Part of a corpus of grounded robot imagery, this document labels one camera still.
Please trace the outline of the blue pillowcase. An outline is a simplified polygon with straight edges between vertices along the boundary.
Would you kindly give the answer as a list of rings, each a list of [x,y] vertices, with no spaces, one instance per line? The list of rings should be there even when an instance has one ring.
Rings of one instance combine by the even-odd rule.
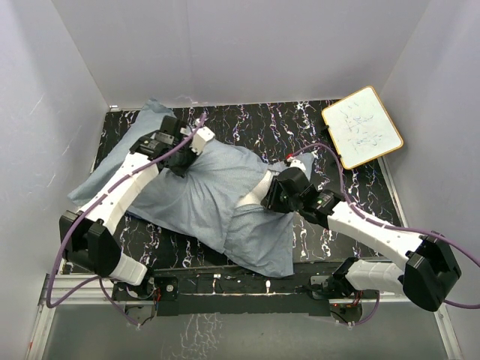
[[[251,150],[216,139],[184,177],[169,169],[148,183],[128,208],[138,218],[197,238],[235,264],[261,275],[293,274],[293,214],[236,203],[252,191],[267,170],[286,170],[283,162],[264,163]]]

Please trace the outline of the white pillow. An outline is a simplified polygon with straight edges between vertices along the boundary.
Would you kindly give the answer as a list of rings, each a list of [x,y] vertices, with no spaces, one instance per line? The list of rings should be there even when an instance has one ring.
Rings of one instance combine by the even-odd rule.
[[[271,170],[267,170],[262,180],[255,186],[253,190],[240,198],[235,207],[238,208],[247,205],[260,205],[262,200],[269,192],[273,178],[274,173]]]

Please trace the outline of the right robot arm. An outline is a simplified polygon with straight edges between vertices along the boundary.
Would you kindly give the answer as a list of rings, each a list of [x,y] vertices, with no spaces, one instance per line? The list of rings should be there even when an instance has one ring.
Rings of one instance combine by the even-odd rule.
[[[324,285],[327,292],[345,298],[365,290],[397,293],[435,312],[461,277],[450,245],[436,233],[397,229],[356,209],[339,193],[318,190],[298,167],[272,178],[262,206],[277,213],[298,212],[309,223],[355,239],[388,258],[388,262],[346,259]]]

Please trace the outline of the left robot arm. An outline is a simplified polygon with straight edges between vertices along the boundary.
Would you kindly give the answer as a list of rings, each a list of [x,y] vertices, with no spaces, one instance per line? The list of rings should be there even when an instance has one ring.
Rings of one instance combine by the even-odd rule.
[[[113,235],[132,202],[162,169],[182,176],[202,154],[215,137],[205,121],[201,115],[190,128],[187,122],[166,116],[159,129],[141,136],[98,193],[78,212],[61,216],[63,258],[99,278],[129,284],[138,299],[150,297],[155,281],[147,276],[147,267],[124,254]]]

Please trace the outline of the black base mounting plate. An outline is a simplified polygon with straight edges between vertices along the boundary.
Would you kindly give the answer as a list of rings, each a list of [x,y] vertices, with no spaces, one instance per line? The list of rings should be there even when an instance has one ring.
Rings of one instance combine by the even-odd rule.
[[[308,314],[357,322],[377,300],[368,290],[343,295],[331,276],[340,262],[297,262],[283,278],[262,276],[238,265],[156,269],[140,295],[122,284],[113,298],[128,305],[150,305],[158,317],[187,314]]]

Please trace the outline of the small whiteboard wooden frame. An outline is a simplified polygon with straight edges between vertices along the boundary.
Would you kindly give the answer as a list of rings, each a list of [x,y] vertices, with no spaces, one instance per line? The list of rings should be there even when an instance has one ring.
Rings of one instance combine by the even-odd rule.
[[[322,118],[344,169],[352,170],[404,145],[373,86],[327,106]]]

